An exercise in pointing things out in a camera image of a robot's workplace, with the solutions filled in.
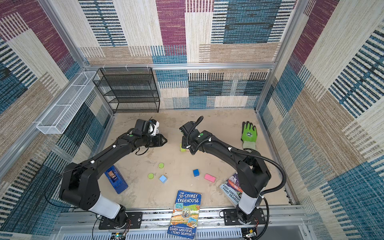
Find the light green rectangular block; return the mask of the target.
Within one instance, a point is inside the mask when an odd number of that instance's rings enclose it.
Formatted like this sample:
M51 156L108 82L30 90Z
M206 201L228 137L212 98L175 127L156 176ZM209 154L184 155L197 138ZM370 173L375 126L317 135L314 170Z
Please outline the light green rectangular block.
M183 147L183 145L182 145L182 144L180 144L180 151L181 151L181 152L186 152L186 151L187 151L187 149L185 149L185 148Z

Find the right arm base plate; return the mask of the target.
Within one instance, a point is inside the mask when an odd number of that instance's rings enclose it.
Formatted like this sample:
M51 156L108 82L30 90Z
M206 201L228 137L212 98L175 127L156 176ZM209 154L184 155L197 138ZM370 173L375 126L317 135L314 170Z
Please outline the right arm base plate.
M224 219L226 226L235 225L264 225L266 223L266 214L262 209L254 209L252 216L246 222L241 220L238 216L237 209L224 209L219 212L219 216Z

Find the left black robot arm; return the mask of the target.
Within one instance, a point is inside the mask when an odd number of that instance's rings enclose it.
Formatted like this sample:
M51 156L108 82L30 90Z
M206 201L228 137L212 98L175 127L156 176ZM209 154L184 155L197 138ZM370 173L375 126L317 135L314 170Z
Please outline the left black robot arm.
M98 180L116 162L139 147L162 147L168 140L162 134L135 136L124 133L113 144L79 164L70 163L63 172L59 197L77 208L102 216L111 229L127 225L126 208L101 194Z

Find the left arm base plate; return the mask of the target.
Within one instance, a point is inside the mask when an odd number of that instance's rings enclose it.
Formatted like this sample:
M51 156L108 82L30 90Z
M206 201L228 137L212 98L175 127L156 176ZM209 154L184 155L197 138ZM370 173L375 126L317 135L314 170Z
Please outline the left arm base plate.
M142 212L126 212L125 215L117 215L114 219L102 217L99 230L128 230L139 229L142 224Z

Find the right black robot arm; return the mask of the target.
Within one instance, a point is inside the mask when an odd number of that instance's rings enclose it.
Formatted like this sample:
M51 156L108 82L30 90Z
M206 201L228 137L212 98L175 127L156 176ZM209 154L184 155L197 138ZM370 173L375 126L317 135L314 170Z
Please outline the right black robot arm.
M242 224L250 223L272 177L262 156L255 151L235 148L208 131L199 132L197 123L193 121L181 126L180 132L183 134L182 146L190 150L192 155L197 151L211 154L236 170L243 191L237 204L238 219Z

